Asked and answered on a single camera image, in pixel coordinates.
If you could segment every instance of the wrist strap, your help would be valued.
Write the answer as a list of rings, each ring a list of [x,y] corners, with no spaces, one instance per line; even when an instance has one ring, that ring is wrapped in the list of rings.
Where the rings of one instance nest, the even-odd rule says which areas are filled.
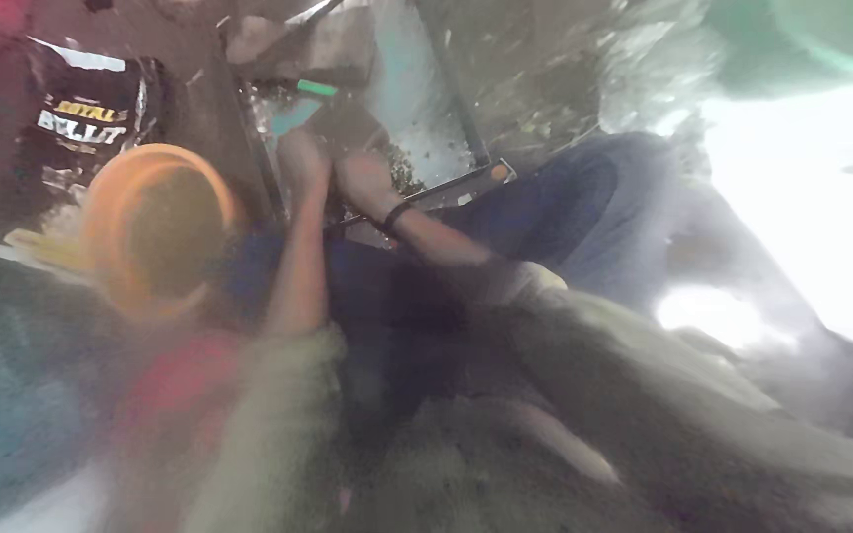
[[[380,225],[380,230],[385,232],[387,235],[393,235],[393,225],[396,224],[397,219],[400,218],[400,215],[404,214],[413,207],[413,204],[409,203],[407,200],[401,202],[401,204],[391,211],[386,218],[384,218],[384,222]]]

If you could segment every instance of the debris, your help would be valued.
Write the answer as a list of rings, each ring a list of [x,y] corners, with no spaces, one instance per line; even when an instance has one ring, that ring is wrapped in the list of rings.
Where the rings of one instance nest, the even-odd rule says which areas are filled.
[[[407,198],[427,189],[422,181],[413,178],[413,165],[399,146],[388,143],[381,149],[381,154],[390,165],[390,182],[400,196]]]
[[[196,79],[200,79],[200,78],[202,78],[202,77],[203,77],[203,69],[202,69],[202,68],[200,68],[200,69],[199,69],[199,70],[197,70],[197,71],[196,71],[196,73],[193,75],[193,78],[191,78],[189,81],[187,81],[187,82],[185,83],[185,85],[186,85],[187,87],[189,87],[190,85],[192,85],[192,84],[196,83]]]

